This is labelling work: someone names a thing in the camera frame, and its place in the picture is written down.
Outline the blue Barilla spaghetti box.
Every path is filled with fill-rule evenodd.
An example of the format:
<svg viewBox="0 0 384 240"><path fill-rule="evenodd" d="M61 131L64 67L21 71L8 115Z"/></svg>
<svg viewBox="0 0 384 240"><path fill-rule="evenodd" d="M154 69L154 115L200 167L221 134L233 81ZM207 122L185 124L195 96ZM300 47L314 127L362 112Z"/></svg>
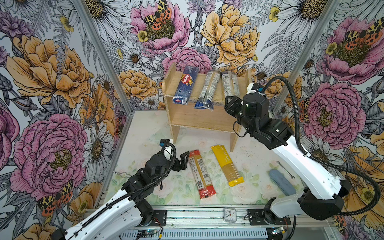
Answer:
<svg viewBox="0 0 384 240"><path fill-rule="evenodd" d="M174 104L188 104L199 70L199 67L194 66L186 66L184 68L177 90L173 97Z"/></svg>

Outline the yellow spaghetti bag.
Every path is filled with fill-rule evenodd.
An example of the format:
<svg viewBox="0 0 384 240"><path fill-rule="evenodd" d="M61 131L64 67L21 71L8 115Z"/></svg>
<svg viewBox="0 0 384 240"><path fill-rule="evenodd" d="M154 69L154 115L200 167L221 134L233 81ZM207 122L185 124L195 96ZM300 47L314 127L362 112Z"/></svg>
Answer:
<svg viewBox="0 0 384 240"><path fill-rule="evenodd" d="M220 167L223 171L230 187L244 183L244 178L240 176L230 155L224 145L216 145L211 147Z"/></svg>

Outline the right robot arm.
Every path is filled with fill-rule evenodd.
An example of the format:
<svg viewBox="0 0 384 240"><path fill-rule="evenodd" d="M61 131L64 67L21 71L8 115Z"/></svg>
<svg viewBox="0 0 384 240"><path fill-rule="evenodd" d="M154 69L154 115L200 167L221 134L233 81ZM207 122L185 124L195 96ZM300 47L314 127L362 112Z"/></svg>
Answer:
<svg viewBox="0 0 384 240"><path fill-rule="evenodd" d="M280 156L306 187L302 193L280 200L271 198L258 218L272 225L291 215L308 215L319 221L340 215L345 204L343 197L349 193L351 184L328 172L322 162L317 163L302 153L293 130L282 120L269 117L269 101L259 89L259 84L249 84L243 98L227 96L225 111L252 138Z"/></svg>

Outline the blue-end spaghetti bag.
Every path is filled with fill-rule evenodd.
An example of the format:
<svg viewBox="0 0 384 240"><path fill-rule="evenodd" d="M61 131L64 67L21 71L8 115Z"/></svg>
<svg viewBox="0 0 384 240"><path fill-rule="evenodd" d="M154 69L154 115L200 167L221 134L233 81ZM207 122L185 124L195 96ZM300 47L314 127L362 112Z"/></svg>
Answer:
<svg viewBox="0 0 384 240"><path fill-rule="evenodd" d="M222 72L222 85L225 98L228 96L240 96L239 84L237 75L234 72Z"/></svg>
<svg viewBox="0 0 384 240"><path fill-rule="evenodd" d="M214 109L213 97L221 79L221 72L218 70L210 70L207 72L202 91L195 103L195 109L212 111Z"/></svg>

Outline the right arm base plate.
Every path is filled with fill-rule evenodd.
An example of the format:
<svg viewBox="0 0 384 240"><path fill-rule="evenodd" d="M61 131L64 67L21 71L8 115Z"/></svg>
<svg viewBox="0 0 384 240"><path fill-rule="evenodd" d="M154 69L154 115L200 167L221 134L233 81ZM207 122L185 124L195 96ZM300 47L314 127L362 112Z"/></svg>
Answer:
<svg viewBox="0 0 384 240"><path fill-rule="evenodd" d="M278 218L273 213L265 213L262 209L248 209L246 220L251 226L289 226L290 217Z"/></svg>

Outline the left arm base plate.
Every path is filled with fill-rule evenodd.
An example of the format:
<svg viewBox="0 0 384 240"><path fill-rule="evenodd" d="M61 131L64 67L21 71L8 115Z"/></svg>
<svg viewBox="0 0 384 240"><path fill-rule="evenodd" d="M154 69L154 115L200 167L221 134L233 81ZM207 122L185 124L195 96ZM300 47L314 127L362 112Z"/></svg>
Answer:
<svg viewBox="0 0 384 240"><path fill-rule="evenodd" d="M153 216L144 227L165 227L167 222L167 210L154 210Z"/></svg>

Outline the red spaghetti bag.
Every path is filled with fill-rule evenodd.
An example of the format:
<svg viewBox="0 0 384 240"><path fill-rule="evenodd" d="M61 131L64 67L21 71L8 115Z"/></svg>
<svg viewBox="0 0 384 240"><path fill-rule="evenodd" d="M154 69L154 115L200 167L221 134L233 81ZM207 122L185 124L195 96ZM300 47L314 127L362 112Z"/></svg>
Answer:
<svg viewBox="0 0 384 240"><path fill-rule="evenodd" d="M214 196L216 191L200 151L191 151L188 161L197 184L200 199L206 199Z"/></svg>

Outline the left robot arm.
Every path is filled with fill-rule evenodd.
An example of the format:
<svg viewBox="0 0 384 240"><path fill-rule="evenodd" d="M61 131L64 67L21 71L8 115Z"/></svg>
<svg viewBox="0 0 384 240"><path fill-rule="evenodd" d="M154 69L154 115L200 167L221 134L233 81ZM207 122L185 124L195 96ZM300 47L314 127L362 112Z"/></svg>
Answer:
<svg viewBox="0 0 384 240"><path fill-rule="evenodd" d="M154 209L146 198L171 171L186 170L189 152L177 155L169 139L162 139L161 150L152 155L145 166L129 177L122 188L86 219L65 230L57 229L53 240L111 240L128 228L147 225Z"/></svg>

